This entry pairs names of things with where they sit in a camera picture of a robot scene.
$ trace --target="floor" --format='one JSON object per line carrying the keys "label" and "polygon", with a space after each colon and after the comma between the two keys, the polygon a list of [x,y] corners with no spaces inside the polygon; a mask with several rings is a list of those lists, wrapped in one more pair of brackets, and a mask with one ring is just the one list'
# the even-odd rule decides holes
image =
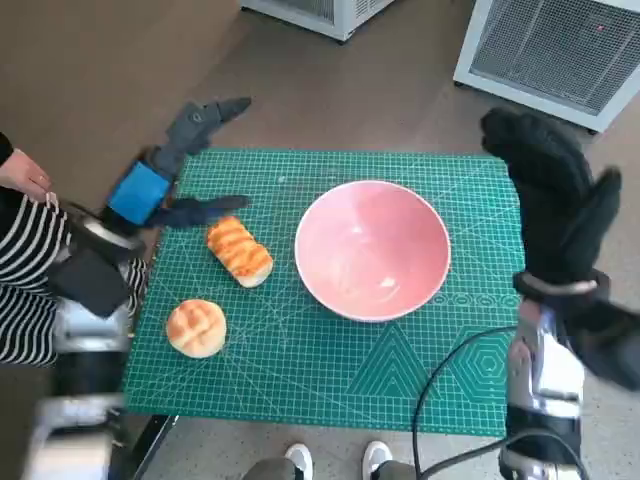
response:
{"label": "floor", "polygon": [[[233,0],[11,2],[0,18],[1,128],[53,178],[57,192],[97,207],[141,145],[188,98],[251,95],[223,146],[475,152],[478,119],[506,102],[456,89],[451,76],[472,0],[398,0],[343,47],[252,13]],[[623,207],[600,267],[614,296],[640,308],[640,99],[585,144],[594,170],[624,173]],[[46,372],[0,369],[2,478],[18,478],[34,401]],[[584,456],[593,478],[637,476],[640,403],[589,379]],[[382,437],[409,460],[405,433],[185,419],[148,479],[236,479],[257,460],[304,441],[316,478],[355,479],[366,442]],[[483,439],[425,435],[427,464]],[[498,478],[495,456],[438,478]]]}

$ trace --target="bread roll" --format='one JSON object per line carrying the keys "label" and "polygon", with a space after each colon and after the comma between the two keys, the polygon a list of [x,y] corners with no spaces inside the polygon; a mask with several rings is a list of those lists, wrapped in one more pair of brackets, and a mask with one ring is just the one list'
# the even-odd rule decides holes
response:
{"label": "bread roll", "polygon": [[205,358],[224,346],[227,321],[222,309],[206,300],[185,300],[167,321],[167,337],[173,348],[188,357]]}
{"label": "bread roll", "polygon": [[221,218],[207,232],[207,246],[240,285],[257,287],[271,273],[273,259],[236,217]]}

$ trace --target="person's hand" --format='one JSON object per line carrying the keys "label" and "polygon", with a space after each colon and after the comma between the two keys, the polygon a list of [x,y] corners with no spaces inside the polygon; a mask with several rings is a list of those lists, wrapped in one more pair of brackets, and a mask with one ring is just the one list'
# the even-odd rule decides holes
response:
{"label": "person's hand", "polygon": [[51,187],[51,180],[36,162],[16,148],[0,166],[0,185],[42,202]]}

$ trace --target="black and white striped sleeve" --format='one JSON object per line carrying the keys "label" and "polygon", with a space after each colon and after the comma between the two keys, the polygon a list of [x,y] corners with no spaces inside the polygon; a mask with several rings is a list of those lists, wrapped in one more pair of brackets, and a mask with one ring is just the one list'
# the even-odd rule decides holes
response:
{"label": "black and white striped sleeve", "polygon": [[[55,195],[37,203],[27,196],[0,238],[0,363],[44,365],[55,359],[56,298],[47,289],[47,269],[71,241],[67,214]],[[147,268],[135,259],[122,269],[131,287],[133,315],[146,289]]]}

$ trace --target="bowl rim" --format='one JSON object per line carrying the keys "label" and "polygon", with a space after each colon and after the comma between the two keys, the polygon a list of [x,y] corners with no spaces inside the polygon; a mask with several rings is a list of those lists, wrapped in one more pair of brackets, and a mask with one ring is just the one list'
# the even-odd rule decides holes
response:
{"label": "bowl rim", "polygon": [[[402,310],[401,312],[399,312],[397,314],[394,314],[394,315],[354,316],[352,314],[347,314],[346,312],[341,311],[339,308],[331,306],[331,304],[329,302],[327,302],[325,299],[323,299],[322,296],[318,294],[318,292],[316,292],[313,288],[311,288],[309,286],[309,283],[307,282],[307,279],[305,278],[304,273],[302,272],[302,269],[300,268],[300,261],[299,261],[300,231],[303,228],[303,226],[305,224],[305,221],[309,217],[310,212],[314,209],[314,207],[317,207],[317,204],[325,196],[333,193],[336,190],[347,188],[347,187],[350,187],[350,186],[352,186],[354,184],[378,184],[378,185],[386,185],[386,186],[391,186],[393,188],[397,188],[397,189],[400,189],[400,190],[404,190],[405,192],[411,194],[412,196],[414,196],[415,198],[420,200],[429,210],[431,210],[431,212],[436,216],[436,219],[438,220],[438,223],[440,224],[440,227],[442,228],[442,231],[444,232],[445,240],[447,242],[447,265],[446,265],[446,268],[444,268],[444,271],[443,271],[443,273],[442,273],[437,285],[433,288],[433,291],[430,292],[429,295],[427,295],[425,297],[424,300],[416,302],[415,305],[411,305],[410,307],[408,307],[408,308],[406,308],[406,309]],[[380,323],[380,322],[387,322],[387,321],[390,321],[390,320],[395,320],[397,318],[403,317],[405,315],[408,315],[411,312],[416,311],[417,309],[419,309],[420,307],[425,305],[429,300],[431,300],[434,297],[434,295],[436,293],[438,293],[438,291],[440,291],[440,288],[442,288],[442,285],[444,284],[444,281],[446,280],[446,278],[447,278],[447,276],[449,274],[449,269],[451,268],[451,239],[449,237],[449,231],[447,230],[447,227],[444,224],[440,214],[436,211],[435,208],[433,208],[431,206],[431,204],[429,202],[427,202],[424,198],[422,198],[420,195],[418,195],[413,190],[411,190],[411,189],[409,189],[407,187],[404,187],[402,185],[398,185],[397,183],[387,182],[387,181],[384,181],[384,180],[355,180],[353,182],[342,183],[340,185],[337,185],[337,186],[331,188],[330,190],[327,190],[322,195],[320,195],[318,198],[316,198],[311,203],[311,205],[309,205],[307,210],[302,215],[302,218],[300,219],[300,222],[298,223],[298,228],[296,229],[296,238],[295,238],[295,241],[294,241],[294,256],[295,256],[295,261],[296,261],[296,269],[298,270],[298,275],[300,276],[300,279],[302,280],[302,283],[304,284],[306,289],[309,291],[309,293],[311,293],[311,295],[318,302],[320,302],[322,305],[324,305],[326,308],[328,308],[332,312],[337,313],[338,315],[340,315],[342,317],[345,317],[345,318],[348,318],[350,320],[355,320],[356,322],[365,322],[365,323]]]}

